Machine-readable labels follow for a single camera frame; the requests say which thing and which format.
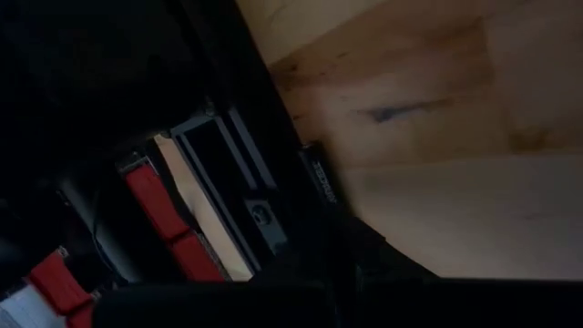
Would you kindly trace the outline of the red storage bin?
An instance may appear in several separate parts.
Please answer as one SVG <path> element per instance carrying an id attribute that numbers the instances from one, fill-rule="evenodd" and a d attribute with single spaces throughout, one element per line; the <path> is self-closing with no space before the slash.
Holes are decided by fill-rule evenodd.
<path id="1" fill-rule="evenodd" d="M 66 317 L 66 328 L 93 328 L 93 310 L 93 304 L 76 309 Z"/>
<path id="2" fill-rule="evenodd" d="M 188 280 L 224 282 L 225 277 L 198 236 L 192 232 L 178 236 L 169 244 L 175 260 Z"/>
<path id="3" fill-rule="evenodd" d="M 38 263 L 26 280 L 58 315 L 75 315 L 93 305 L 93 298 L 79 285 L 59 251 L 51 252 Z"/>
<path id="4" fill-rule="evenodd" d="M 131 170 L 125 175 L 125 182 L 162 240 L 175 240 L 189 230 L 158 174 L 149 164 Z"/>

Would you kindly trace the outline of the white grey panel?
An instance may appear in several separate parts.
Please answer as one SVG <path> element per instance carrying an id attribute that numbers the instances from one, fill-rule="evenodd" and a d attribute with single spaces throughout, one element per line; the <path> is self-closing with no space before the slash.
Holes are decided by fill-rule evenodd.
<path id="1" fill-rule="evenodd" d="M 66 320 L 26 286 L 0 302 L 0 328 L 66 328 Z"/>

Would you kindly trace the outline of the black copper Duracell battery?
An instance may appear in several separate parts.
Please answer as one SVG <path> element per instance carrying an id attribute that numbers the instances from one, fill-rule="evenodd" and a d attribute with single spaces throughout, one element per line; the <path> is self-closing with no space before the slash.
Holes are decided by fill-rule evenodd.
<path id="1" fill-rule="evenodd" d="M 322 143 L 316 141 L 303 145 L 299 155 L 322 201 L 329 206 L 349 210 L 342 183 Z"/>

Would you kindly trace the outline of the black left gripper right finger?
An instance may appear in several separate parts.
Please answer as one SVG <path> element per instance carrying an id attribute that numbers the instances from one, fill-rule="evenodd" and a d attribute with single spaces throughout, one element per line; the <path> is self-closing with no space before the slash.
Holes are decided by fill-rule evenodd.
<path id="1" fill-rule="evenodd" d="M 446 278 L 336 211 L 351 264 L 342 328 L 583 328 L 583 280 Z"/>

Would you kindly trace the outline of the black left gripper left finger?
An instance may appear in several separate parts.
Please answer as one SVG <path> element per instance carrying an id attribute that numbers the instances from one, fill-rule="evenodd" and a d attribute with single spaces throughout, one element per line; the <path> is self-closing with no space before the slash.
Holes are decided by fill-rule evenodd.
<path id="1" fill-rule="evenodd" d="M 276 248 L 248 281 L 126 287 L 97 303 L 92 328 L 329 328 L 323 210 L 244 211 L 230 231 Z"/>

